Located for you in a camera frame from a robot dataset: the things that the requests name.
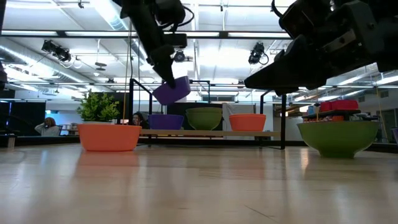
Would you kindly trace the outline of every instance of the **bowl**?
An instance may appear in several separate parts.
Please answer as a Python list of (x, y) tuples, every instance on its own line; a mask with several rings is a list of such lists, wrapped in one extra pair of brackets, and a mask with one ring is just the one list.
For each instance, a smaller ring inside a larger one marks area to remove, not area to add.
[(223, 115), (219, 112), (189, 112), (187, 113), (188, 123), (195, 130), (211, 131), (215, 129)]
[(78, 124), (80, 142), (91, 152), (125, 152), (136, 146), (140, 126), (109, 124)]
[(379, 123), (331, 121), (297, 124), (304, 142), (323, 157), (353, 158), (375, 140)]
[(229, 122), (233, 131), (262, 131), (266, 118), (264, 114), (231, 114)]
[(153, 96), (162, 105), (170, 105), (191, 93), (189, 78), (187, 76), (175, 79), (175, 88), (172, 89), (167, 83), (161, 84), (152, 92)]
[(152, 114), (148, 117), (149, 127), (156, 130), (180, 130), (184, 116), (172, 114)]
[(208, 107), (208, 108), (190, 108), (187, 109), (185, 112), (187, 113), (196, 113), (196, 112), (201, 112), (201, 113), (222, 113), (223, 109), (222, 108), (212, 108), (212, 107)]

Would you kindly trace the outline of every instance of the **wooden floor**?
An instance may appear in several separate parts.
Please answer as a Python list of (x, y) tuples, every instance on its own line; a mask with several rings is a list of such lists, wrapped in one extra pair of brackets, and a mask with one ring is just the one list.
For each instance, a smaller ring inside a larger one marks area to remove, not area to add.
[(0, 152), (1, 224), (398, 223), (398, 155), (80, 145)]

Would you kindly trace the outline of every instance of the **green plant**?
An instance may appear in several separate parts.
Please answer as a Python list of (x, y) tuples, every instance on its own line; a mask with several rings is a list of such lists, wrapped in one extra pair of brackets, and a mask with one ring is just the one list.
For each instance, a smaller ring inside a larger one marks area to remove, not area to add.
[(88, 96), (81, 100), (77, 113), (80, 114), (83, 121), (111, 121), (119, 114), (116, 109), (116, 105), (119, 102), (114, 102), (113, 98), (113, 96), (108, 96), (106, 93), (99, 96), (90, 90)]

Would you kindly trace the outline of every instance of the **woman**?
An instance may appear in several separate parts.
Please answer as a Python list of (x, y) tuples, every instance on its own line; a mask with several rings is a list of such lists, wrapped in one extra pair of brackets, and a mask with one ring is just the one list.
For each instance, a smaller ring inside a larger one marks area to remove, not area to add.
[(55, 120), (53, 118), (45, 118), (44, 123), (37, 125), (35, 130), (45, 137), (60, 135), (60, 127), (55, 124)]
[(143, 129), (149, 129), (149, 125), (140, 112), (132, 115), (132, 123), (135, 126), (141, 126)]

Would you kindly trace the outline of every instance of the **red object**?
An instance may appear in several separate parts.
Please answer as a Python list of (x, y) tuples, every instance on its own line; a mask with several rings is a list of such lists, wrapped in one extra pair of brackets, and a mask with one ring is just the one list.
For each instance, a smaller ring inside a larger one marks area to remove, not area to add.
[(136, 146), (140, 126), (111, 124), (78, 124), (80, 142), (91, 152), (125, 152)]
[(264, 114), (232, 114), (229, 122), (233, 131), (262, 131), (266, 118)]
[(326, 112), (331, 110), (331, 102), (322, 102), (320, 112)]
[(344, 121), (344, 116), (333, 116), (332, 121)]
[(332, 110), (358, 110), (358, 102), (356, 100), (335, 100), (330, 102)]

